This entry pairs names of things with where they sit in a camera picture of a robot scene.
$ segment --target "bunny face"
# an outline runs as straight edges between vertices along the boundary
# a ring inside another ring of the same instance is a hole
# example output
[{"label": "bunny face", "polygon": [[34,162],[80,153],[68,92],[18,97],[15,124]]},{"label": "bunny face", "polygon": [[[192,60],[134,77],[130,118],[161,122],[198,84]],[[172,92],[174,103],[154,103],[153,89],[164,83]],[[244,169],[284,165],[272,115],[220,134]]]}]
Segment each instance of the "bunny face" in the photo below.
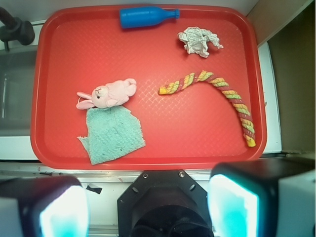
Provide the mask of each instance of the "bunny face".
[{"label": "bunny face", "polygon": [[110,104],[108,103],[110,99],[111,98],[109,97],[109,89],[105,85],[98,86],[92,92],[92,102],[96,107],[100,109],[110,107]]}]

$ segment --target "tray rim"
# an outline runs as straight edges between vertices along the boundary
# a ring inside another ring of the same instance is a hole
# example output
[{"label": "tray rim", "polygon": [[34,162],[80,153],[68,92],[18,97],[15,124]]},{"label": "tray rim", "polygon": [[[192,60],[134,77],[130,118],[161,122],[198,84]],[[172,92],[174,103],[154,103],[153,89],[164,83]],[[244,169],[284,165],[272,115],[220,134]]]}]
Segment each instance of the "tray rim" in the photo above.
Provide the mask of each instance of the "tray rim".
[{"label": "tray rim", "polygon": [[[181,160],[191,160],[191,162],[173,162],[173,163],[167,163],[169,158],[159,158],[159,162],[153,162],[157,161],[158,159],[146,159],[146,158],[128,158],[125,159],[125,162],[117,162],[117,160],[104,162],[102,164],[94,165],[92,166],[91,163],[87,165],[86,163],[56,163],[52,161],[51,159],[47,158],[45,155],[45,151],[41,150],[41,146],[44,144],[43,140],[41,141],[36,134],[40,132],[39,128],[36,126],[37,121],[40,120],[39,113],[38,113],[38,98],[39,98],[39,87],[40,84],[40,75],[41,75],[41,69],[42,69],[42,58],[44,56],[45,47],[43,43],[41,44],[41,41],[45,41],[45,36],[47,34],[47,31],[51,30],[52,24],[55,23],[56,20],[58,20],[59,17],[65,15],[65,14],[71,14],[71,13],[85,13],[85,12],[91,12],[94,10],[119,10],[123,7],[140,7],[140,6],[148,6],[145,4],[138,4],[138,5],[111,5],[111,6],[84,6],[84,7],[74,7],[74,8],[66,8],[59,10],[55,12],[51,17],[48,18],[46,23],[43,25],[43,28],[40,32],[39,37],[39,46],[38,46],[38,53],[37,53],[37,59],[36,59],[36,71],[35,71],[35,79],[34,79],[34,89],[33,89],[33,101],[32,101],[32,119],[31,119],[31,145],[34,153],[38,157],[38,159],[43,162],[45,165],[56,168],[56,169],[82,169],[82,170],[172,170],[172,169],[209,169],[212,168],[216,163],[216,161],[206,161],[209,157],[202,157],[202,158],[181,158]],[[254,67],[255,67],[255,74],[256,74],[256,92],[258,95],[258,104],[259,107],[257,108],[259,111],[260,116],[260,127],[261,127],[261,143],[257,144],[256,152],[252,155],[252,157],[244,159],[244,158],[238,158],[234,156],[220,156],[221,160],[223,162],[225,161],[242,161],[242,160],[252,160],[257,159],[260,157],[260,155],[263,153],[263,150],[265,148],[266,142],[267,142],[267,128],[266,128],[266,116],[265,116],[265,108],[264,108],[264,96],[263,96],[263,87],[262,87],[262,79],[261,79],[261,71],[260,71],[260,65],[259,65],[259,57],[258,57],[258,49],[257,49],[257,42],[255,33],[253,30],[252,25],[248,22],[247,18],[243,16],[238,11],[227,8],[227,7],[217,7],[217,6],[202,6],[202,5],[154,5],[162,7],[163,9],[175,9],[179,8],[180,12],[183,10],[203,10],[203,11],[211,11],[211,12],[220,12],[224,14],[229,14],[234,17],[237,17],[241,24],[244,24],[244,30],[247,30],[248,34],[248,40],[249,45],[247,48],[250,48]]]}]

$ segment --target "bottle neck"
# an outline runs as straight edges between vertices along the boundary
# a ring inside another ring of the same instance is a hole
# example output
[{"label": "bottle neck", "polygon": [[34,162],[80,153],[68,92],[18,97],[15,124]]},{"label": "bottle neck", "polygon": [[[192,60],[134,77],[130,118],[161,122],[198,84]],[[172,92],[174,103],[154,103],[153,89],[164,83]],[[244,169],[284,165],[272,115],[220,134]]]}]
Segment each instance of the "bottle neck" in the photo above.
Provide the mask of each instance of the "bottle neck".
[{"label": "bottle neck", "polygon": [[176,9],[174,11],[164,11],[164,12],[165,12],[166,18],[175,18],[175,19],[179,18],[179,10],[178,9]]}]

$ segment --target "crumpled paper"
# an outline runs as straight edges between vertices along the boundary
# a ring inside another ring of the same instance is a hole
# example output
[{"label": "crumpled paper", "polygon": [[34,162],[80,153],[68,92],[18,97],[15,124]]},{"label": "crumpled paper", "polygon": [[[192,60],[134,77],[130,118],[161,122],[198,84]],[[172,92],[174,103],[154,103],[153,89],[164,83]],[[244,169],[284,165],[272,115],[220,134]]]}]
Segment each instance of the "crumpled paper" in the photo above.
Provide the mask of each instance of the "crumpled paper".
[{"label": "crumpled paper", "polygon": [[219,44],[217,34],[213,34],[206,29],[200,29],[199,27],[188,27],[184,32],[178,33],[178,38],[185,43],[184,49],[188,54],[197,53],[203,58],[209,56],[206,42],[212,42],[218,49],[224,48]]}]

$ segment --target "green towel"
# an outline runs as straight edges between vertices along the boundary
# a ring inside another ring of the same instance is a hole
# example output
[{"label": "green towel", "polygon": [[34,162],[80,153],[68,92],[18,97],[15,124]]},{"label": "green towel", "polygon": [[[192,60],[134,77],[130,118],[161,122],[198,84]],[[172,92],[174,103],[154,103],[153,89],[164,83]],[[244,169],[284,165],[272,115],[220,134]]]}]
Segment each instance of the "green towel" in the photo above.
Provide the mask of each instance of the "green towel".
[{"label": "green towel", "polygon": [[87,110],[87,137],[78,137],[91,163],[99,164],[122,157],[143,146],[139,120],[123,106]]}]

